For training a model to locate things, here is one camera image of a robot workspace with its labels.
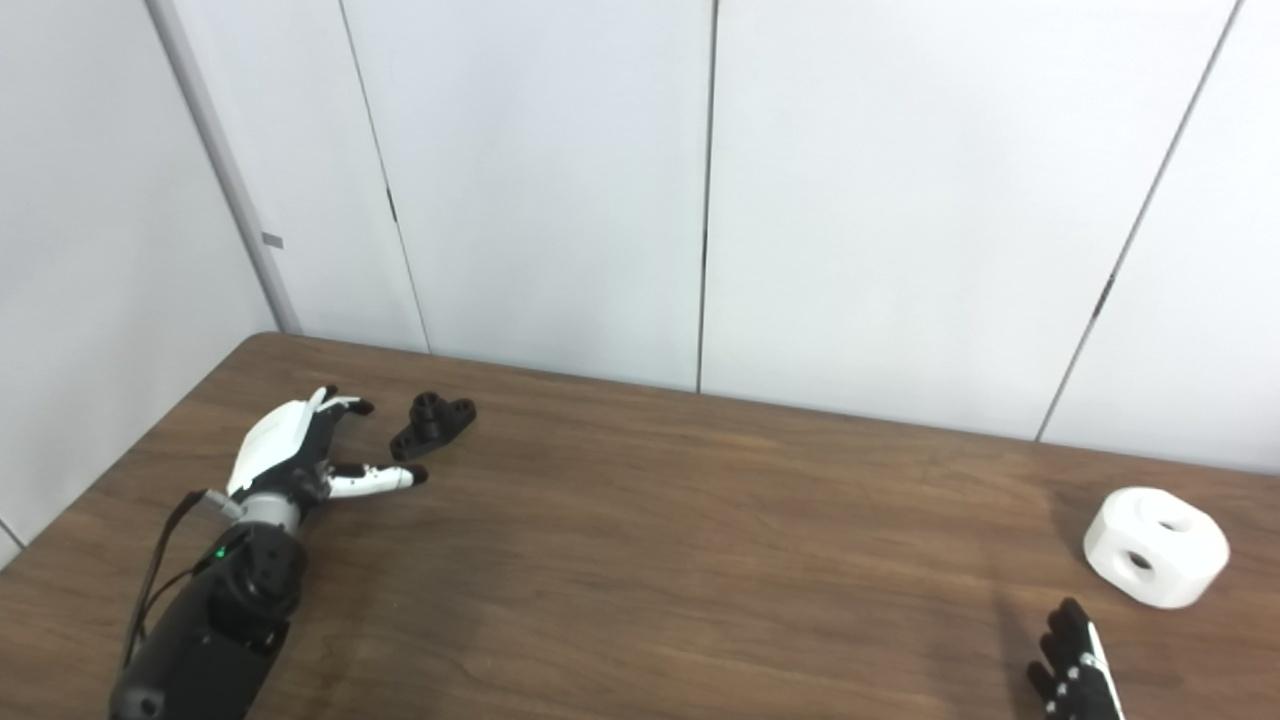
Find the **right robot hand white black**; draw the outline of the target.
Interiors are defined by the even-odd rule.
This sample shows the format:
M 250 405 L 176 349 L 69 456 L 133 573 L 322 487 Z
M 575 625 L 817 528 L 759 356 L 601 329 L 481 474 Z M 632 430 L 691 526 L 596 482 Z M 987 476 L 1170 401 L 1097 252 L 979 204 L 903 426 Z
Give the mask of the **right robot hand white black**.
M 1027 679 L 1044 719 L 1124 719 L 1121 701 L 1098 629 L 1074 598 L 1047 616 L 1041 659 L 1027 665 Z

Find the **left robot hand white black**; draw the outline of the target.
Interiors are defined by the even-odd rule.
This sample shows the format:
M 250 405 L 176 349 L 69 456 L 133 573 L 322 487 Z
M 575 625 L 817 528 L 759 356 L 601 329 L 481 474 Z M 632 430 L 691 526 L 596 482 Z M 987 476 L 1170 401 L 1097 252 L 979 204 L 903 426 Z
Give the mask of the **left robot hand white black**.
M 375 406 L 325 386 L 306 400 L 271 410 L 246 434 L 236 457 L 227 495 L 238 505 L 260 495 L 284 498 L 301 512 L 330 500 L 390 493 L 422 486 L 420 465 L 337 462 L 330 457 L 339 421 L 367 416 Z

